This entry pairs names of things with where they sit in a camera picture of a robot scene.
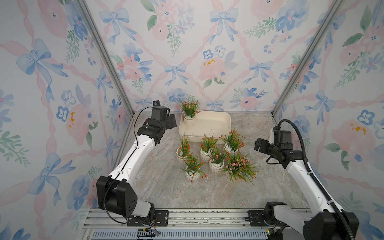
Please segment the pink flowered potted gypsophila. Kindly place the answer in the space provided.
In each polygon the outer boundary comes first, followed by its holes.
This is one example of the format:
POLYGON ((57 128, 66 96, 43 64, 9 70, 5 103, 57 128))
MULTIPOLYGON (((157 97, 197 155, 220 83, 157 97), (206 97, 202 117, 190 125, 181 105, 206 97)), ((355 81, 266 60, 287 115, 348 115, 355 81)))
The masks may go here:
POLYGON ((200 112, 200 102, 194 101, 183 101, 182 110, 184 112, 184 123, 186 126, 191 127, 196 122, 196 115, 200 112))

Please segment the orange flowered potted gypsophila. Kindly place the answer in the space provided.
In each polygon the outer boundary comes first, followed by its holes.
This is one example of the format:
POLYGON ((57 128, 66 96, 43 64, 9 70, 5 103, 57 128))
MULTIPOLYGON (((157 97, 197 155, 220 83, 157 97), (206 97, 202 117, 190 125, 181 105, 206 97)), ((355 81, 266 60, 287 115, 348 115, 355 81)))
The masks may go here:
POLYGON ((177 149, 176 155, 179 159, 186 158, 191 152, 190 138, 182 137, 180 138, 181 146, 177 149))

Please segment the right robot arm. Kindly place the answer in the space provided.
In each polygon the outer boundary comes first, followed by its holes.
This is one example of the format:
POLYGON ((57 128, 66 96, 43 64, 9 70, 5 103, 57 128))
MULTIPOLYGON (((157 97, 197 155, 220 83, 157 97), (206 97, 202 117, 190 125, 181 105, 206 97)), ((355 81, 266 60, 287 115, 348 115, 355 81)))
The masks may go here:
POLYGON ((300 213, 283 202, 268 202, 263 220, 268 225, 278 223, 297 231, 306 240, 353 240, 359 227, 354 213, 346 212, 324 188, 301 151, 292 150, 290 143, 271 144, 257 139, 255 150, 278 160, 294 178, 303 192, 311 213, 300 213))

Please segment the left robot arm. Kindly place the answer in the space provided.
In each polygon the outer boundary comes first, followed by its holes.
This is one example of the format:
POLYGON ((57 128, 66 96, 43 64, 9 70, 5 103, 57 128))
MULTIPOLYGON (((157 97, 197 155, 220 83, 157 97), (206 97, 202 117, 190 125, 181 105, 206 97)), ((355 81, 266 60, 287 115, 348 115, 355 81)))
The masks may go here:
POLYGON ((167 114, 164 121, 148 118, 139 128, 136 140, 127 155, 107 176, 97 180, 98 206, 108 216, 111 213, 122 216, 126 221, 119 224, 142 222, 151 225, 155 221, 153 203, 141 200, 133 189, 136 175, 149 153, 158 145, 168 129, 177 126, 175 115, 167 114))

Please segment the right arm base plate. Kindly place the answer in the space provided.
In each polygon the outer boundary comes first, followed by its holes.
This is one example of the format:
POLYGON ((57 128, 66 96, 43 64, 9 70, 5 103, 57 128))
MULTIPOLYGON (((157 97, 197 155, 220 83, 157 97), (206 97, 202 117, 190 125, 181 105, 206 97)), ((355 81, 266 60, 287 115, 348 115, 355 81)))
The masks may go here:
POLYGON ((248 216, 245 221, 250 224, 251 227, 281 227, 281 222, 268 222, 265 216, 264 210, 249 210, 248 216))

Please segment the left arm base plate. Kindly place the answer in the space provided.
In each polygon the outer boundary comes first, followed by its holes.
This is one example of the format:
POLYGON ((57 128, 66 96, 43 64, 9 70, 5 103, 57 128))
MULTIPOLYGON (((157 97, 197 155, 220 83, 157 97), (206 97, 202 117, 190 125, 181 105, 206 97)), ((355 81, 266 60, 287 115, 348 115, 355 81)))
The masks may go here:
POLYGON ((168 210, 155 210, 147 217, 130 216, 127 226, 129 227, 167 227, 169 222, 168 210))

